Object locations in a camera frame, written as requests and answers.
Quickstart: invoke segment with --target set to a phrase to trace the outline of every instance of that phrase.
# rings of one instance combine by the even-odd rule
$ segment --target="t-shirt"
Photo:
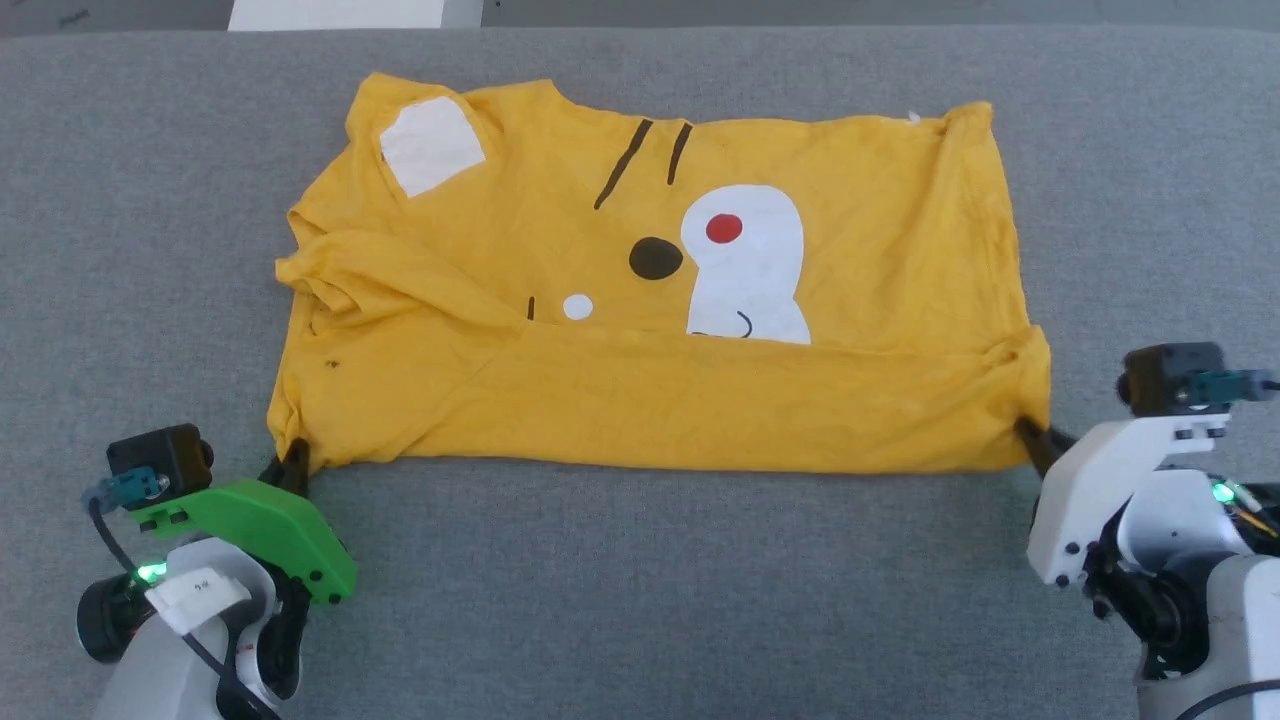
[[[1050,352],[991,119],[695,124],[550,81],[371,76],[276,264],[296,293],[278,450],[306,438],[312,470],[1023,462]]]

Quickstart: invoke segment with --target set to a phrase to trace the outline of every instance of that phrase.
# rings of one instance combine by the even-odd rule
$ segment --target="stain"
[[[63,15],[58,18],[58,29],[63,29],[69,24],[76,24],[88,17],[88,8],[81,8],[69,15]]]

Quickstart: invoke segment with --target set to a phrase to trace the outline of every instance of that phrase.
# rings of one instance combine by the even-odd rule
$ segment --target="white label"
[[[219,612],[251,597],[238,580],[212,568],[169,578],[146,593],[156,614],[173,632],[186,635]]]

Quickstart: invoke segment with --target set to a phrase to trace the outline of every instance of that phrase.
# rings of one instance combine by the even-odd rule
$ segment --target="gray fabric surface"
[[[87,716],[78,511],[116,438],[195,421],[256,474],[285,209],[371,70],[553,77],[650,115],[996,105],[1056,420],[1116,418],[1129,348],[1280,364],[1280,42],[1244,32],[832,28],[133,35],[0,44],[0,697]],[[1210,462],[1274,477],[1280,409]],[[1132,717],[1137,646],[1023,560],[1036,482],[410,460],[324,473],[361,568],[287,717]],[[140,559],[163,550],[116,519]]]

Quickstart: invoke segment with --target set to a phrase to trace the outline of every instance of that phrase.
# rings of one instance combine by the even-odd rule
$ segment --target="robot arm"
[[[1280,688],[1280,525],[1245,487],[1167,464],[1211,451],[1233,402],[1280,386],[1228,372],[1212,343],[1146,348],[1125,366],[1135,418],[1079,441],[1019,428],[1044,479],[1028,560],[1143,642],[1143,720],[1280,717],[1280,693],[1263,692]]]
[[[81,598],[81,644],[119,662],[95,720],[279,720],[301,676],[311,601],[337,603],[356,566],[306,500],[307,447],[296,441],[257,480],[210,488],[212,451],[195,425],[113,443],[114,475],[82,498],[123,575]],[[160,536],[202,530],[172,551],[164,582],[111,538],[102,510],[124,507]]]
[[[287,623],[289,615],[296,612],[292,607],[284,610],[271,573],[219,538],[184,544],[170,552],[165,564],[169,578],[165,584],[183,583],[183,577],[192,570],[211,569],[248,591],[247,601],[202,623],[191,630],[191,635],[221,664],[234,667],[241,682],[273,711],[278,710],[297,689],[301,670],[296,664],[288,674],[266,669],[280,648],[264,644],[264,629],[269,623]],[[259,716],[221,683],[218,673],[192,652],[160,615],[143,611],[141,616],[145,619],[115,666],[93,720],[230,720]],[[82,620],[81,635],[86,650],[109,651],[101,642],[84,642],[90,628],[92,625]]]

